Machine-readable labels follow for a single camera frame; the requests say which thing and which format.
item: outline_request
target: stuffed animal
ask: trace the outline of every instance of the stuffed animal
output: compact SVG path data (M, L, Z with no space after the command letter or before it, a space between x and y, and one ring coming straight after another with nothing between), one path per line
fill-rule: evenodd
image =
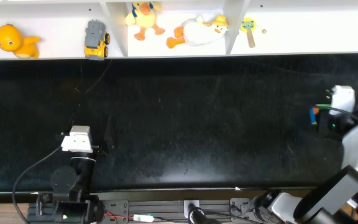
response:
M39 37L25 37L16 27L7 24L0 27L0 48L13 52L18 58L38 58L37 43Z
M132 12L128 14L125 22L129 26L136 24L140 27L140 32L134 35L136 39L145 40L145 33L148 28L153 28L155 35L161 35L165 32L165 29L156 24L157 16L154 10L160 12L162 10L161 4L157 2L132 2Z
M211 23L204 22L202 16L196 20L186 21L182 26L175 29L175 37L167 39L167 45L170 49L178 44L188 44L190 46L200 46L214 42L220 39L227 32L229 24L224 15L218 15Z

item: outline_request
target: toy truck wheel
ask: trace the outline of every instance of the toy truck wheel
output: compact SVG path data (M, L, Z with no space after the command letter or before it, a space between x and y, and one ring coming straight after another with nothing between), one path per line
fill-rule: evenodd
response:
M107 47L104 48L104 57L109 56L109 49Z
M104 43L110 44L110 34L106 34L106 35L104 36Z

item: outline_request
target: blue vest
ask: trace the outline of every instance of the blue vest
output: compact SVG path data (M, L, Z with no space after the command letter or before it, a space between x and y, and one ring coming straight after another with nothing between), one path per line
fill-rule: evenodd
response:
M151 8L151 9L154 8L154 6L153 6L153 4L152 4L151 2L150 2L150 8ZM137 17L137 14L136 14L135 10L136 10L136 8L135 8L135 6L134 6L134 3L132 3L132 15L134 15L134 17L136 18L136 17Z

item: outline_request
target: toy truck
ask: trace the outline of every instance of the toy truck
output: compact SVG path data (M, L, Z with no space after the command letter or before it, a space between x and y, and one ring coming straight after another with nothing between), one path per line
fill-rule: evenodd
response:
M110 44L110 35L106 26L99 21L89 21L85 29L85 58L90 60L104 60L109 55L107 45Z

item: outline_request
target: black tabletop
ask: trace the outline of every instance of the black tabletop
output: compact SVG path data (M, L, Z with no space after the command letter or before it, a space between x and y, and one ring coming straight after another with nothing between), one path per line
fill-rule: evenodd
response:
M341 168L342 146L317 133L308 105L350 85L358 54L0 62L0 192L52 152L72 114L116 148L98 157L93 192L317 185ZM18 191L50 189L59 152Z

